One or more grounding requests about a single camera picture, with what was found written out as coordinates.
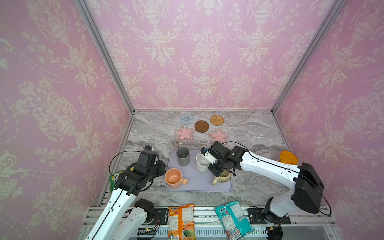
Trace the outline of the pink flower silicone coaster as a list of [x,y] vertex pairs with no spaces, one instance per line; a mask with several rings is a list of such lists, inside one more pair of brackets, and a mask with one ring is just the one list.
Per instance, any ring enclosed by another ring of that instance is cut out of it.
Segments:
[[230,137],[229,133],[227,133],[226,131],[220,128],[216,128],[213,131],[210,131],[208,133],[208,136],[211,140],[211,143],[214,143],[214,142],[224,143],[224,142],[227,142]]

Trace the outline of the white mug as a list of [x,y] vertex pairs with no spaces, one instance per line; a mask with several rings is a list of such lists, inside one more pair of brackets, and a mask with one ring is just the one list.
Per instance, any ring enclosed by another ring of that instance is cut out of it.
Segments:
[[199,172],[205,173],[209,171],[210,162],[201,153],[196,156],[196,168]]

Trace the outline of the peach orange mug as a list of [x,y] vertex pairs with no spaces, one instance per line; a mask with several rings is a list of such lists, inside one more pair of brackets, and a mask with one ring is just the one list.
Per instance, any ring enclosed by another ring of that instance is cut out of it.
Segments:
[[172,168],[165,174],[167,186],[173,190],[180,188],[182,185],[187,185],[189,181],[183,178],[182,172],[179,169]]

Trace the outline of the brown wooden round coaster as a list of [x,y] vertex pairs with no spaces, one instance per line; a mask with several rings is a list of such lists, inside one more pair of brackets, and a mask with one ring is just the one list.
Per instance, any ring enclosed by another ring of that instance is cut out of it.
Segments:
[[197,121],[195,123],[195,130],[199,133],[205,133],[209,130],[209,123],[203,120]]

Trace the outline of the blue woven round coaster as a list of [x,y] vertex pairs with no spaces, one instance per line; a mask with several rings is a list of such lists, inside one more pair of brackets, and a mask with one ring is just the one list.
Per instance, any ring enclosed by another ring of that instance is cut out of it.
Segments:
[[180,122],[183,125],[190,125],[194,122],[194,116],[190,114],[185,114],[180,117]]

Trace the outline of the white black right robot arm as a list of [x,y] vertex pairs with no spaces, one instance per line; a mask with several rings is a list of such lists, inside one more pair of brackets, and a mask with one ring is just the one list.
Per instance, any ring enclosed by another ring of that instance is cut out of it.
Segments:
[[243,146],[229,149],[219,142],[202,148],[201,154],[210,163],[209,171],[216,177],[225,170],[232,174],[236,170],[247,171],[289,188],[288,192],[268,199],[262,212],[268,223],[278,224],[286,215],[299,210],[310,214],[320,212],[324,184],[310,164],[287,165],[256,155]]

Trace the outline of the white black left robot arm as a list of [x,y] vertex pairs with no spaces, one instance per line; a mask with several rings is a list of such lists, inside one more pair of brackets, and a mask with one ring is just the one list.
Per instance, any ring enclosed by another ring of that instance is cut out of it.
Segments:
[[127,240],[144,223],[160,221],[155,204],[136,200],[148,190],[155,178],[165,175],[165,163],[158,156],[131,164],[117,177],[114,190],[86,240]]

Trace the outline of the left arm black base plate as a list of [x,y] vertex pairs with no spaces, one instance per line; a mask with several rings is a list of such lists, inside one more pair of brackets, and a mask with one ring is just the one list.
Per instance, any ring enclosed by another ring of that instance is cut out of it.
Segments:
[[168,208],[153,209],[147,213],[145,224],[147,225],[167,225],[169,221]]

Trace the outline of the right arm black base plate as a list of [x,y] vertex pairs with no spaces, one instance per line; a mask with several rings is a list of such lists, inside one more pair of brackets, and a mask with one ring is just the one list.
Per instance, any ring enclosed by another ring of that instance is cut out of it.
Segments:
[[289,225],[291,220],[288,215],[276,217],[275,215],[265,215],[263,209],[251,206],[247,209],[248,218],[252,225]]

